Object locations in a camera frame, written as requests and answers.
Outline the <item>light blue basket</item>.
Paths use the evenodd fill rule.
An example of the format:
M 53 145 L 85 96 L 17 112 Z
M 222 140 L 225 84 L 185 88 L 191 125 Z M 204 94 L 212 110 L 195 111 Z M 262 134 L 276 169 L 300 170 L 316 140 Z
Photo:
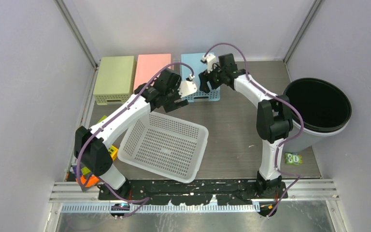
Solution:
M 182 63 L 188 64 L 194 70 L 194 74 L 195 74 L 195 78 L 193 81 L 197 85 L 197 91 L 183 98 L 183 100 L 187 100 L 189 103 L 201 102 L 201 101 L 214 102 L 214 101 L 220 100 L 220 87 L 217 89 L 212 89 L 211 86 L 208 85 L 210 88 L 209 93 L 200 91 L 199 74 L 207 70 L 206 64 L 203 64 L 200 61 L 203 55 L 204 53 L 190 53 L 190 54 L 181 54 L 180 56 L 180 61 Z

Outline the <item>grey basket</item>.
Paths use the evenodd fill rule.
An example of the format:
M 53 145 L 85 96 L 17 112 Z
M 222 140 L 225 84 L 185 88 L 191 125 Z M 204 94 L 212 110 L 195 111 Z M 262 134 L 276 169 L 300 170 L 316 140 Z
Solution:
M 128 128 L 120 161 L 182 183 L 194 181 L 208 142 L 205 126 L 152 112 Z

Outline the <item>pink perforated basket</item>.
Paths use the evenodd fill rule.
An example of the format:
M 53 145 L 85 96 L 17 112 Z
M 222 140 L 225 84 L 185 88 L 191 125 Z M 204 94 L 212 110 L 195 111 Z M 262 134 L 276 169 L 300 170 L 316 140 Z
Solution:
M 171 54 L 138 55 L 133 91 L 141 84 L 147 83 L 155 73 L 169 63 Z

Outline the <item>pale green perforated basket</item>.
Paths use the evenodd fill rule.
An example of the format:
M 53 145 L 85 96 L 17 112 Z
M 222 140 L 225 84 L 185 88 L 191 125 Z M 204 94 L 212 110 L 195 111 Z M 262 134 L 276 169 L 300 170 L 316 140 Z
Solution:
M 133 93 L 134 56 L 102 57 L 93 95 L 98 105 L 126 102 Z

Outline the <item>black grey round bin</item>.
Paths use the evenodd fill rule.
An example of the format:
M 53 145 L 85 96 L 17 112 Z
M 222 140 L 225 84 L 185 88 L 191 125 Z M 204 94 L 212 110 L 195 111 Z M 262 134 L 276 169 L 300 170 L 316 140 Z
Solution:
M 352 105 L 346 94 L 321 79 L 297 79 L 286 87 L 284 95 L 300 113 L 304 124 L 300 136 L 283 145 L 284 152 L 301 152 L 339 134 L 352 116 Z

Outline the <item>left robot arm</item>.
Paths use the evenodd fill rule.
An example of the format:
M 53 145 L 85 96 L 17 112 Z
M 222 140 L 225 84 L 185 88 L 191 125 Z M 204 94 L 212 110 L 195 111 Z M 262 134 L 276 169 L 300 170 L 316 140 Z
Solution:
M 176 72 L 164 69 L 147 83 L 139 85 L 130 98 L 106 119 L 89 129 L 79 127 L 74 141 L 76 164 L 83 164 L 94 176 L 107 183 L 111 195 L 117 200 L 125 199 L 129 193 L 126 178 L 113 164 L 109 148 L 128 127 L 156 108 L 163 106 L 170 112 L 186 106 L 187 102 L 181 98 L 197 89 L 193 79 L 192 73 L 182 80 Z

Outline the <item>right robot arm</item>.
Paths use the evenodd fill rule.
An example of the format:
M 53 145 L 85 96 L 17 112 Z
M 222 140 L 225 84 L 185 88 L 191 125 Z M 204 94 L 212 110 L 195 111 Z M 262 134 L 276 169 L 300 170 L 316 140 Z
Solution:
M 281 145 L 293 129 L 288 97 L 266 90 L 245 69 L 237 67 L 232 54 L 219 57 L 207 54 L 200 61 L 206 66 L 206 70 L 199 74 L 201 91 L 209 93 L 226 85 L 257 108 L 256 130 L 262 139 L 262 158 L 254 189 L 257 196 L 265 199 L 275 195 L 283 188 L 279 169 Z

